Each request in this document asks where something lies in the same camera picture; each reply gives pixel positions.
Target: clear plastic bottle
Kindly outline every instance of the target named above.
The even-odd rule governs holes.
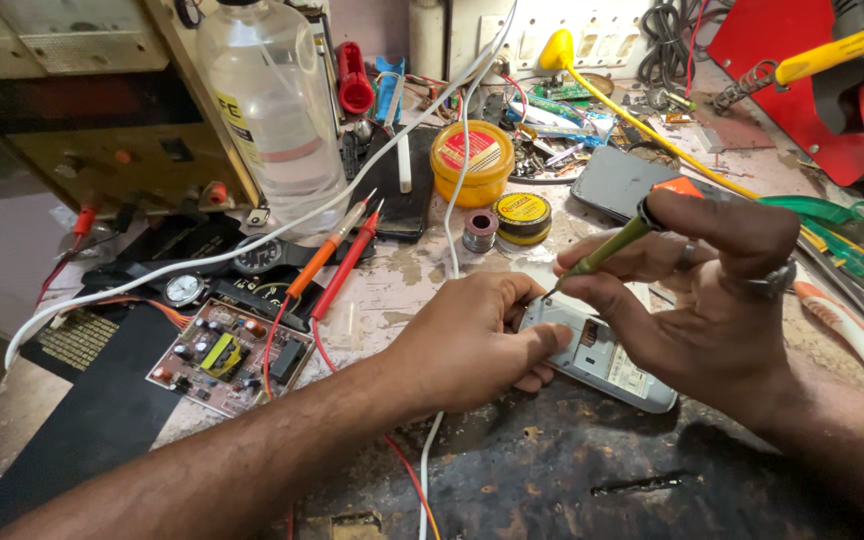
[[[306,18],[271,0],[219,0],[198,27],[198,55],[236,146],[288,223],[346,187],[326,73]],[[294,228],[330,229],[349,198]]]

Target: table surface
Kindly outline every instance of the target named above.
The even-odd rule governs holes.
[[[712,62],[700,64],[698,90],[715,92],[726,82]],[[632,83],[618,82],[627,89]],[[742,107],[777,148],[722,153],[720,167],[753,177],[731,179],[763,195],[810,195],[846,206],[854,200],[848,190],[800,169],[798,147],[754,104]],[[699,161],[714,162],[702,151],[697,124],[674,131],[653,124],[664,135],[680,137],[673,141]],[[689,169],[682,172],[699,178]],[[547,264],[571,242],[612,226],[604,215],[570,200],[568,186],[510,183],[508,190],[532,191],[552,203],[551,234],[531,249],[475,254],[461,248],[464,213],[456,211],[451,234],[459,243],[463,274]],[[374,331],[363,350],[332,352],[340,368],[385,348],[449,277],[445,211],[436,195],[422,240],[380,241],[377,256],[351,273],[338,300],[358,303]],[[324,284],[328,277],[317,281]],[[864,366],[795,297],[785,296],[783,318],[790,352],[864,390]],[[299,386],[327,374],[316,352]],[[70,387],[25,359],[14,363],[0,385],[0,476]],[[183,399],[154,446],[221,420]],[[416,468],[430,424],[414,423],[393,434]],[[864,518],[845,502],[714,409],[681,396],[672,411],[647,414],[564,376],[534,396],[511,391],[479,410],[446,415],[429,467],[429,500],[443,538],[778,538],[864,531]],[[296,512],[297,538],[401,538],[415,534],[419,503],[401,464],[377,440],[303,499]],[[282,523],[274,522],[270,534],[281,533]]]

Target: hand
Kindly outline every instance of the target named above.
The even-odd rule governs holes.
[[[552,380],[540,362],[569,345],[566,325],[514,333],[525,309],[546,294],[532,277],[481,272],[446,282],[383,352],[420,413],[470,411],[515,384],[535,392]]]
[[[649,210],[675,234],[647,234],[591,276],[574,276],[562,292],[588,302],[615,330],[630,359],[669,387],[739,422],[755,424],[794,392],[786,358],[782,299],[742,295],[732,283],[782,267],[799,234],[794,212],[755,202],[714,202],[665,189]],[[582,241],[558,256],[556,272],[591,253],[614,232]],[[690,270],[676,270],[687,238],[705,240]],[[677,309],[649,314],[623,281],[663,284]]]

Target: green screwdriver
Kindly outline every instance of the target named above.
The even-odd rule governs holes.
[[[648,204],[645,202],[645,198],[643,198],[638,202],[638,215],[631,218],[629,223],[625,224],[625,227],[622,227],[615,236],[606,240],[606,243],[599,246],[599,249],[579,259],[579,261],[575,263],[575,266],[572,266],[568,271],[562,274],[561,277],[558,278],[558,281],[555,282],[555,287],[546,293],[545,296],[542,297],[542,300],[546,300],[546,298],[560,290],[562,288],[562,283],[564,283],[568,278],[594,274],[598,271],[599,266],[611,259],[613,255],[653,231],[663,233],[668,231],[668,228],[652,215],[652,212],[649,211]]]

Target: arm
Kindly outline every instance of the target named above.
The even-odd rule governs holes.
[[[864,392],[807,358],[789,362],[793,378],[770,392],[774,413],[736,411],[736,420],[864,510]]]
[[[449,281],[389,349],[93,478],[0,536],[245,537],[383,432],[480,407],[516,381],[547,383],[551,371],[537,364],[568,345],[571,331],[504,333],[544,293],[523,274]]]
[[[649,209],[678,234],[651,233],[602,272],[571,277],[562,292],[594,306],[642,369],[801,460],[864,509],[864,394],[807,359],[790,359],[782,299],[737,287],[786,262],[799,234],[795,214],[666,190],[649,194]],[[558,274],[608,236],[560,253]],[[683,266],[688,239],[703,242]],[[676,309],[649,314],[622,286],[658,280],[676,292]]]

